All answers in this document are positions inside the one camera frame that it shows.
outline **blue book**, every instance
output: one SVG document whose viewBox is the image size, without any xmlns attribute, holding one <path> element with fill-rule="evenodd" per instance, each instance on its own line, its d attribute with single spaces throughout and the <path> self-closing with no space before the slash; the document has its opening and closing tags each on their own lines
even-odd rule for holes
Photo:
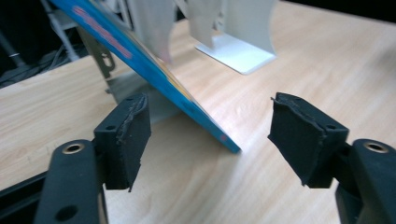
<svg viewBox="0 0 396 224">
<path fill-rule="evenodd" d="M 199 106 L 166 66 L 149 52 L 119 18 L 100 2 L 90 0 L 50 0 L 96 40 L 116 54 L 136 73 L 202 125 L 231 152 L 239 146 Z"/>
</svg>

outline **wood grain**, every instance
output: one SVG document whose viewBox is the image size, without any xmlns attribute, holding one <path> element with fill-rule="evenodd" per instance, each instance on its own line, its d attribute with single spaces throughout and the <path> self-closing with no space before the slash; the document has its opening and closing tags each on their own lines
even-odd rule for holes
<svg viewBox="0 0 396 224">
<path fill-rule="evenodd" d="M 267 139 L 270 97 L 305 98 L 350 129 L 349 143 L 396 147 L 396 26 L 278 2 L 272 35 L 277 59 L 242 76 L 177 25 L 171 71 L 243 152 L 183 114 L 153 125 L 132 193 L 106 192 L 110 223 L 339 223 L 336 183 L 302 187 Z M 0 189 L 43 171 L 61 143 L 90 139 L 114 107 L 105 88 L 87 58 L 0 90 Z"/>
</svg>

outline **white base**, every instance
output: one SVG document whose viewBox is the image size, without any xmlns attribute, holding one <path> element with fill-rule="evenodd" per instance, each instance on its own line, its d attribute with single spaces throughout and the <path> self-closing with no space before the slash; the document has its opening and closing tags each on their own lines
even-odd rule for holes
<svg viewBox="0 0 396 224">
<path fill-rule="evenodd" d="M 213 44 L 213 49 L 204 44 L 196 48 L 243 75 L 252 73 L 276 57 L 273 53 L 227 34 L 214 36 Z"/>
</svg>

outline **white plastic holder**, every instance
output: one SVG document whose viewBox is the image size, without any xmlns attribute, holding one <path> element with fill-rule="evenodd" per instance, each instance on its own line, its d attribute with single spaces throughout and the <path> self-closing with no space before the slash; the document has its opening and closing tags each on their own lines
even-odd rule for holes
<svg viewBox="0 0 396 224">
<path fill-rule="evenodd" d="M 196 48 L 240 74 L 252 73 L 276 58 L 270 37 L 274 4 L 275 0 L 189 0 L 185 10 L 191 36 L 201 42 Z M 213 28 L 221 34 L 213 35 Z"/>
</svg>

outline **table surface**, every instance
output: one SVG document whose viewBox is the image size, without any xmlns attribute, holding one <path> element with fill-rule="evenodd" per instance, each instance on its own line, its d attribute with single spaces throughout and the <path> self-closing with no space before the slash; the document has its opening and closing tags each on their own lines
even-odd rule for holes
<svg viewBox="0 0 396 224">
<path fill-rule="evenodd" d="M 267 139 L 277 91 L 300 96 L 350 129 L 348 143 L 396 146 L 396 26 L 277 2 L 277 58 L 248 76 L 174 29 L 170 66 L 242 148 L 229 152 L 184 114 L 152 126 L 132 193 L 107 191 L 110 223 L 338 223 L 334 188 L 309 189 Z M 86 57 L 0 90 L 0 189 L 47 169 L 50 153 L 114 108 Z"/>
</svg>

